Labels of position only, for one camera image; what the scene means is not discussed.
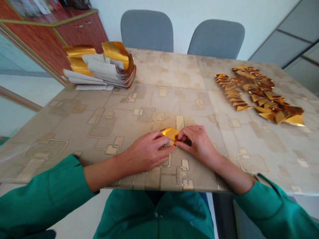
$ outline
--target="patterned tablecloth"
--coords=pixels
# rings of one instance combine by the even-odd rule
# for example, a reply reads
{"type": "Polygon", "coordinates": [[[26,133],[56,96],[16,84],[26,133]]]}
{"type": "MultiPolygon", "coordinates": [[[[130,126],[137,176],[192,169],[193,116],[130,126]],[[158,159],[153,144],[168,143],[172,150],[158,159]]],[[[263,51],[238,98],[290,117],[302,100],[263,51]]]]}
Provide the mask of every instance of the patterned tablecloth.
{"type": "MultiPolygon", "coordinates": [[[[266,63],[129,51],[137,66],[132,87],[113,91],[66,87],[0,148],[0,182],[27,183],[69,154],[79,156],[83,165],[96,163],[123,152],[147,132],[200,124],[218,151],[245,172],[260,172],[287,193],[319,193],[319,100],[282,69],[266,63]],[[240,64],[273,79],[274,92],[304,109],[306,127],[276,125],[255,109],[237,112],[215,74],[232,76],[231,68],[240,64]]],[[[251,102],[245,92],[242,95],[251,102]]],[[[161,166],[112,187],[228,190],[218,175],[179,148],[161,166]]]]}

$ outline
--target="green sleeve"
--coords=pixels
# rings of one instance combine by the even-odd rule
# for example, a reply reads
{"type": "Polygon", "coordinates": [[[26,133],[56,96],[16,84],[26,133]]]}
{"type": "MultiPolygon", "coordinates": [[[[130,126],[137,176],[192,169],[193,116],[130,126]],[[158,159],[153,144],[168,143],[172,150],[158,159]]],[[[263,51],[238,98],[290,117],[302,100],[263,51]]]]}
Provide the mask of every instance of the green sleeve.
{"type": "Polygon", "coordinates": [[[266,238],[318,238],[319,225],[276,184],[272,188],[256,182],[246,194],[235,200],[266,238]]]}
{"type": "Polygon", "coordinates": [[[79,161],[69,155],[26,186],[0,197],[0,238],[43,232],[95,195],[79,161]]]}

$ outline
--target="hand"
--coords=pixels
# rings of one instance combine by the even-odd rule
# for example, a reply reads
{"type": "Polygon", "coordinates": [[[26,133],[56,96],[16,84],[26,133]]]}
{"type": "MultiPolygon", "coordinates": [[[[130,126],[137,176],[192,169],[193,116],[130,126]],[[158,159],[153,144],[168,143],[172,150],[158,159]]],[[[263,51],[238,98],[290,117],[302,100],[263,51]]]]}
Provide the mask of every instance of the hand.
{"type": "Polygon", "coordinates": [[[214,170],[217,164],[220,164],[224,157],[216,150],[209,137],[206,129],[201,125],[191,125],[183,128],[178,136],[175,145],[186,151],[207,168],[214,170]],[[188,146],[183,141],[190,140],[192,146],[188,146]]]}
{"type": "Polygon", "coordinates": [[[160,131],[153,131],[139,137],[124,153],[119,154],[119,163],[125,175],[147,172],[169,159],[176,146],[159,149],[171,141],[160,131]]]}

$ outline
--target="chair backrest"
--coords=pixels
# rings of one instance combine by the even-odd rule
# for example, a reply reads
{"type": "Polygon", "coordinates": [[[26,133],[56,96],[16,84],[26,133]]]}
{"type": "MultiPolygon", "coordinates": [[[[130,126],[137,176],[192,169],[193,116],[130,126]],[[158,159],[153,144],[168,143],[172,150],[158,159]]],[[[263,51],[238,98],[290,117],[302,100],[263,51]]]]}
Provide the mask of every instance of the chair backrest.
{"type": "Polygon", "coordinates": [[[162,12],[128,10],[121,18],[125,47],[173,52],[173,25],[162,12]]]}
{"type": "Polygon", "coordinates": [[[245,37],[245,28],[237,22],[210,19],[199,24],[187,54],[236,59],[245,37]]]}

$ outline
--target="green jacket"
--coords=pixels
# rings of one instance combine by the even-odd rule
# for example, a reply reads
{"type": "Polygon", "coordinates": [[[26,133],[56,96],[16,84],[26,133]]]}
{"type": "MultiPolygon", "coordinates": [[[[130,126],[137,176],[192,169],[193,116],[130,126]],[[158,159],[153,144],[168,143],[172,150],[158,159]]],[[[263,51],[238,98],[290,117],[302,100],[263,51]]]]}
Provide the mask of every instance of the green jacket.
{"type": "MultiPolygon", "coordinates": [[[[267,238],[318,238],[319,225],[274,183],[257,182],[235,196],[267,238]]],[[[70,155],[26,186],[0,198],[0,238],[54,238],[47,228],[96,194],[70,155]]],[[[195,192],[167,192],[155,207],[144,191],[113,190],[94,238],[214,238],[204,200],[195,192]]]]}

